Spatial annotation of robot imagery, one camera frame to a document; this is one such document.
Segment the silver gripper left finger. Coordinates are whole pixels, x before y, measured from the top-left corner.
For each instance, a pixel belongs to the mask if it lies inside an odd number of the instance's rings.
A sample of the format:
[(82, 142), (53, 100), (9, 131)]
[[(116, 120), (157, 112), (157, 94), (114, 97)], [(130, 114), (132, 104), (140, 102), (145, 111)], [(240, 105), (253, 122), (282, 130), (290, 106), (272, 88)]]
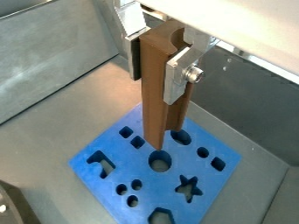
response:
[(136, 81), (141, 78), (138, 36), (149, 27), (145, 25), (141, 5), (136, 0), (113, 0), (113, 5), (121, 26), (129, 76)]

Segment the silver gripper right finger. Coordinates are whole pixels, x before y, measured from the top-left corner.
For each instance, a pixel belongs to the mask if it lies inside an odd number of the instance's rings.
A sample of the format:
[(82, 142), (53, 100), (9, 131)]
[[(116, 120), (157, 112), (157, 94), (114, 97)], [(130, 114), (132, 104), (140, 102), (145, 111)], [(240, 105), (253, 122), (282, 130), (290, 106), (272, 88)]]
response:
[(204, 53), (220, 42), (202, 31), (190, 26), (184, 27), (182, 41), (185, 46), (165, 63), (162, 101), (172, 105), (184, 93), (188, 83), (200, 81), (202, 71), (194, 65)]

